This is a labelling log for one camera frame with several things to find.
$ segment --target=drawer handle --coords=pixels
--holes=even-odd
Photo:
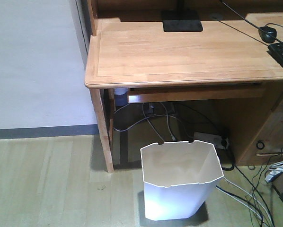
[[[258,150],[263,150],[265,148],[265,144],[262,140],[257,141],[256,147]]]

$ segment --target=computer mouse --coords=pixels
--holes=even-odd
[[[270,36],[270,35],[264,33],[263,31],[258,30],[260,38],[264,42],[266,42],[268,44],[272,44],[272,43],[275,42],[275,38],[277,36],[277,31],[276,31],[275,28],[272,28],[272,27],[269,27],[269,26],[264,26],[264,27],[259,27],[259,28],[261,28],[263,31],[267,32],[268,34],[271,34],[271,36]]]

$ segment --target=desk top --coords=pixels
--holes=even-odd
[[[97,36],[90,40],[86,86],[159,87],[283,80],[283,68],[267,53],[267,44],[261,41],[256,28],[237,17],[213,21],[209,15],[214,12],[219,11],[209,9],[201,15],[202,32],[182,33],[165,33],[159,12],[102,14]],[[283,12],[248,13],[247,19],[258,26],[270,22],[283,25]],[[283,40],[283,28],[273,27]]]

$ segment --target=power strip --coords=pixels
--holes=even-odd
[[[211,143],[215,146],[216,149],[225,149],[221,144],[222,138],[219,135],[202,133],[202,132],[194,132],[194,140],[200,140],[204,142]]]

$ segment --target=desk leg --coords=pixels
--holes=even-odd
[[[97,118],[97,125],[100,135],[100,141],[102,143],[104,156],[106,160],[107,171],[112,173],[114,171],[112,155],[111,155],[111,143],[109,138],[109,130],[107,128],[107,118],[104,106],[104,100],[100,89],[90,89],[91,99],[94,107],[94,111]]]

